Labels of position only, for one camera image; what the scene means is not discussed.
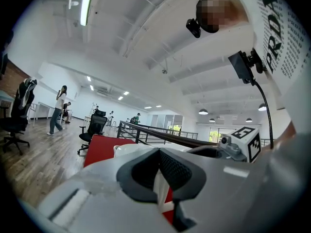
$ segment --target handrail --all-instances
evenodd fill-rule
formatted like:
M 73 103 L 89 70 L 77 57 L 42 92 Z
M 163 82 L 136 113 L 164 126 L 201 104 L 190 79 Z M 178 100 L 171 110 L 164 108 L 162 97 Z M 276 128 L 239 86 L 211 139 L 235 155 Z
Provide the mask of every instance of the handrail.
M 173 134 L 162 133 L 162 132 L 158 132 L 155 130 L 146 129 L 142 126 L 138 126 L 137 124 L 124 122 L 124 121 L 120 121 L 117 138 L 119 138 L 121 130 L 124 131 L 124 128 L 122 128 L 122 124 L 127 125 L 127 126 L 131 127 L 132 129 L 137 130 L 136 143 L 138 143 L 138 141 L 139 141 L 138 139 L 139 139 L 140 132 L 144 132 L 146 134 L 155 136 L 155 137 L 160 138 L 162 140 L 169 141 L 172 143 L 176 143 L 176 144 L 188 147 L 188 148 L 196 148 L 196 147 L 200 147 L 200 146 L 204 146 L 204 145 L 210 145 L 210 146 L 216 146 L 217 145 L 217 143 L 213 143 L 213 142 L 199 141 L 199 140 L 190 139 L 190 138 L 186 138 L 186 137 L 182 137 L 182 136 L 177 136 L 177 135 L 173 135 Z
M 169 131 L 178 132 L 178 133 L 181 132 L 181 133 L 198 134 L 198 133 L 187 132 L 187 131 L 163 129 L 163 128 L 158 128 L 158 127 L 153 127 L 153 126 L 148 126 L 148 125 L 143 125 L 143 124 L 134 124 L 134 123 L 130 123 L 130 124 L 131 124 L 131 125 L 138 125 L 138 126 L 146 127 L 146 128 L 148 128 L 148 129 L 169 130 Z

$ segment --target black office chair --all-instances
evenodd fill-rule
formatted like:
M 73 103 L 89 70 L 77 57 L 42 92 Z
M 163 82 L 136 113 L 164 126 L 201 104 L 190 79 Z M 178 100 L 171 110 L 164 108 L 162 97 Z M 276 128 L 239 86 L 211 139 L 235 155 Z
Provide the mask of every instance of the black office chair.
M 108 118 L 105 117 L 106 112 L 103 111 L 97 111 L 91 116 L 91 122 L 89 124 L 87 133 L 84 133 L 84 128 L 86 126 L 80 126 L 82 128 L 82 134 L 79 135 L 79 137 L 88 142 L 88 145 L 82 144 L 81 148 L 78 150 L 78 155 L 80 155 L 81 150 L 86 150 L 89 147 L 89 144 L 91 142 L 91 139 L 94 134 L 103 134 L 103 128 L 108 120 Z
M 37 81 L 32 81 L 31 79 L 26 79 L 19 85 L 16 92 L 16 97 L 13 103 L 13 108 L 11 112 L 11 117 L 6 117 L 7 107 L 2 107 L 4 109 L 4 118 L 0 119 L 0 127 L 5 131 L 10 133 L 11 137 L 5 137 L 5 144 L 2 146 L 2 150 L 6 153 L 6 147 L 14 143 L 19 150 L 19 154 L 22 155 L 18 143 L 27 143 L 30 147 L 29 142 L 16 138 L 16 134 L 24 134 L 21 131 L 25 131 L 28 120 L 27 112 L 33 102 L 35 96 L 33 93 L 34 87 L 37 85 Z

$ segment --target black camera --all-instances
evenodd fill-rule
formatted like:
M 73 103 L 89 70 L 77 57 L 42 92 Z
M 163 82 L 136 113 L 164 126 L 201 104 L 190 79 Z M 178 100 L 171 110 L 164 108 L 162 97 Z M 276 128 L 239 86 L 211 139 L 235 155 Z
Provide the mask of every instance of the black camera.
M 199 24 L 194 19 L 188 19 L 186 27 L 194 35 L 195 38 L 200 38 L 201 29 Z

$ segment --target long hair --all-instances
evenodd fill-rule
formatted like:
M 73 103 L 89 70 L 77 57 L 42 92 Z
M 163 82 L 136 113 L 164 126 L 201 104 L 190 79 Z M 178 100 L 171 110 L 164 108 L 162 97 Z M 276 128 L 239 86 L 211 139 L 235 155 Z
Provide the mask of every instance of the long hair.
M 59 95 L 59 97 L 61 95 L 63 95 L 63 93 L 65 93 L 65 95 L 67 96 L 67 86 L 63 85 L 64 91 L 61 92 L 61 94 Z

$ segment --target person in green shirt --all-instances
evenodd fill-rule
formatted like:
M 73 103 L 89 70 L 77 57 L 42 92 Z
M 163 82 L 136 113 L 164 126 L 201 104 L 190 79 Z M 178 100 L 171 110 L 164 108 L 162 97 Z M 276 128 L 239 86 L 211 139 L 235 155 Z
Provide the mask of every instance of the person in green shirt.
M 137 116 L 134 118 L 134 124 L 138 124 L 140 122 L 139 116 L 140 116 L 140 113 L 138 113 Z

